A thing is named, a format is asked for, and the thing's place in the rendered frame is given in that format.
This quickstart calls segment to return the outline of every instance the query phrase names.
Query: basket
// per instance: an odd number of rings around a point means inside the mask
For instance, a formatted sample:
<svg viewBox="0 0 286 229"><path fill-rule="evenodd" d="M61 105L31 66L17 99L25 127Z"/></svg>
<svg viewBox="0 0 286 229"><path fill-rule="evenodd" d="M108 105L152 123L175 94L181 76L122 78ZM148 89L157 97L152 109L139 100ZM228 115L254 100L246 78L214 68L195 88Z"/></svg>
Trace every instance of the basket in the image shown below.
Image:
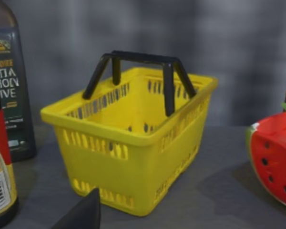
<svg viewBox="0 0 286 229"><path fill-rule="evenodd" d="M112 79L99 82L109 60ZM121 74L121 60L163 70ZM41 117L54 126L77 194L98 187L103 204L146 216L197 154L216 87L215 78L188 76L177 58L113 51L85 91L43 108Z"/></svg>

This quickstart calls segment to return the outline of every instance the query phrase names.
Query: gray table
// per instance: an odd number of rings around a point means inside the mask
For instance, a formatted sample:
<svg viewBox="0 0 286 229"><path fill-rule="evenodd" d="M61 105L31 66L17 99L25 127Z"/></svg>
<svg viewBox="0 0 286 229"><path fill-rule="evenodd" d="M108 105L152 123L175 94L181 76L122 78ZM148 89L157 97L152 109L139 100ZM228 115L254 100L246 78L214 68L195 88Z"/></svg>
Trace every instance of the gray table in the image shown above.
<svg viewBox="0 0 286 229"><path fill-rule="evenodd" d="M151 215L102 206L102 229L286 229L286 208L258 183L244 144L243 127L207 127L196 160ZM53 134L14 170L20 211L6 229L48 229L81 199Z"/></svg>

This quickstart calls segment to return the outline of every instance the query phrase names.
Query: plastic basket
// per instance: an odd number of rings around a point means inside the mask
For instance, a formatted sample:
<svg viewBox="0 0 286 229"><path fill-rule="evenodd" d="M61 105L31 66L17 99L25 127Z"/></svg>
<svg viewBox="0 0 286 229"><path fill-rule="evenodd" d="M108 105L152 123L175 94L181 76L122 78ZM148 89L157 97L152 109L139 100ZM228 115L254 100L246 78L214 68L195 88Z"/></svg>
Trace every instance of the plastic basket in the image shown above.
<svg viewBox="0 0 286 229"><path fill-rule="evenodd" d="M113 80L98 83L110 59ZM120 60L161 64L163 71L121 74ZM103 204L146 216L193 161L216 87L215 78L188 76L177 58L113 51L85 91L43 108L41 116L54 126L76 193L98 187Z"/></svg>

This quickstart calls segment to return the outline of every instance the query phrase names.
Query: red watermelon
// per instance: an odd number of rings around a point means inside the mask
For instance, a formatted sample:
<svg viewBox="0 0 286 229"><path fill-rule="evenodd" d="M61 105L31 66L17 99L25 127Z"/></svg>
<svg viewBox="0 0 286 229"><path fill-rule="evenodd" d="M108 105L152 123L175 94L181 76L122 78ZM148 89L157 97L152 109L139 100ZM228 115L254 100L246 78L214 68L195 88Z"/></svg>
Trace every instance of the red watermelon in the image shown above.
<svg viewBox="0 0 286 229"><path fill-rule="evenodd" d="M286 205L286 112L250 126L246 143L260 182L272 196Z"/></svg>

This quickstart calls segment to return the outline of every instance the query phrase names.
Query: blurred background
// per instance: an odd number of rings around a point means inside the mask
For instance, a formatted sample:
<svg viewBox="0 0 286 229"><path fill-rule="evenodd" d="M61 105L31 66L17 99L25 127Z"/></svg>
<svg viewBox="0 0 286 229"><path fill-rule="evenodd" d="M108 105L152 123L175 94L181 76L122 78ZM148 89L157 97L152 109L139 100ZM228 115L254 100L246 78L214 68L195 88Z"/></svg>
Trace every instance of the blurred background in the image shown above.
<svg viewBox="0 0 286 229"><path fill-rule="evenodd" d="M5 0L14 11L32 115L83 89L105 52L177 56L217 77L207 125L250 125L282 111L286 0Z"/></svg>

